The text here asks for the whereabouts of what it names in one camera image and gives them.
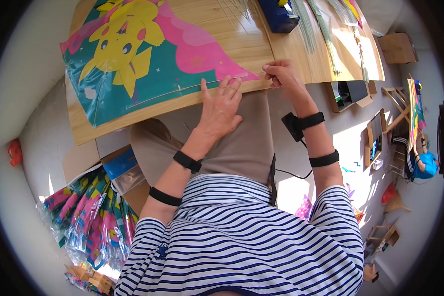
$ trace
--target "person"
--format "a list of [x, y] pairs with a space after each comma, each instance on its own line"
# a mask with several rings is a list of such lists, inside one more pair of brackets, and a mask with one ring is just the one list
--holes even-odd
[[[262, 69], [298, 117], [319, 112], [292, 61]], [[131, 126], [130, 143], [153, 187], [114, 294], [355, 294], [363, 244], [339, 163], [313, 168], [319, 194], [309, 222], [270, 204], [266, 91], [242, 95], [240, 78], [230, 80], [211, 92], [202, 79], [201, 119], [186, 143], [156, 119]], [[335, 151], [324, 123], [303, 133], [310, 158]], [[181, 153], [200, 171], [192, 174]]]
[[411, 151], [408, 152], [408, 139], [406, 136], [393, 136], [391, 138], [392, 144], [405, 145], [404, 172], [411, 181], [414, 181], [415, 178], [430, 179], [439, 168], [439, 160], [427, 150], [426, 140], [422, 131], [420, 131], [420, 136], [421, 149], [423, 151], [421, 155], [418, 154], [416, 149], [416, 141], [414, 141]]

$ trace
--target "wooden table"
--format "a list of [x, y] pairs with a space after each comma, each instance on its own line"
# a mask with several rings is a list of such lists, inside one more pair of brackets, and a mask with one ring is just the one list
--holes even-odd
[[[264, 76], [261, 70], [263, 64], [273, 59], [290, 58], [296, 63], [298, 73], [305, 83], [362, 80], [360, 55], [353, 30], [341, 23], [326, 0], [318, 0], [317, 3], [325, 15], [331, 18], [332, 40], [343, 64], [343, 72], [338, 76], [331, 70], [324, 38], [309, 8], [308, 13], [317, 44], [313, 54], [308, 54], [305, 50], [299, 26], [289, 34], [272, 33], [256, 0], [249, 0], [249, 18], [239, 13], [231, 0], [167, 0], [167, 2], [180, 19], [205, 29], [234, 62], [261, 77]], [[95, 0], [83, 0], [77, 5], [70, 35], [82, 26], [94, 5]], [[362, 14], [361, 18], [363, 29], [359, 29], [359, 32], [369, 79], [385, 80], [375, 41]], [[245, 93], [267, 89], [269, 85], [270, 82], [265, 80], [247, 81], [242, 84], [240, 91]], [[89, 123], [68, 79], [66, 79], [66, 96], [76, 145], [159, 114], [202, 102], [200, 92], [195, 92], [136, 110], [94, 128]]]

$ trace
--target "stack of kites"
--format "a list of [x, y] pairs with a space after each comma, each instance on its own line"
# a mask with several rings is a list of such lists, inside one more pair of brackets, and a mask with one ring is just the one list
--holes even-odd
[[122, 270], [138, 216], [112, 189], [103, 167], [49, 196], [38, 209], [75, 265], [87, 261], [95, 270], [104, 264]]

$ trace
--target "yellow character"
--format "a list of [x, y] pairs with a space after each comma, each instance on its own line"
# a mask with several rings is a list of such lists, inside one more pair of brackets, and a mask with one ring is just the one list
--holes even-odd
[[108, 23], [89, 37], [89, 42], [99, 40], [99, 43], [94, 57], [82, 69], [79, 81], [94, 67], [104, 72], [116, 71], [113, 84], [123, 84], [132, 98], [136, 80], [148, 74], [152, 47], [138, 55], [135, 55], [136, 50], [143, 40], [153, 46], [159, 46], [165, 40], [160, 26], [153, 21], [158, 15], [158, 6], [164, 2], [154, 4], [148, 0], [133, 0], [124, 5], [121, 1], [108, 2], [112, 8], [117, 5], [119, 8]]

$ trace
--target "blue shirt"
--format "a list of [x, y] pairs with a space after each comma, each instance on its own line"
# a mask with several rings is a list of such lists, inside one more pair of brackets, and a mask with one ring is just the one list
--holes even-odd
[[364, 249], [347, 191], [320, 193], [309, 222], [242, 176], [192, 178], [168, 225], [138, 222], [116, 296], [354, 295]]
[[426, 168], [424, 171], [421, 171], [418, 167], [418, 163], [416, 163], [413, 169], [413, 177], [418, 179], [432, 178], [438, 170], [438, 165], [435, 162], [436, 157], [434, 157], [434, 154], [428, 151], [426, 154], [420, 155], [420, 160], [426, 165]]

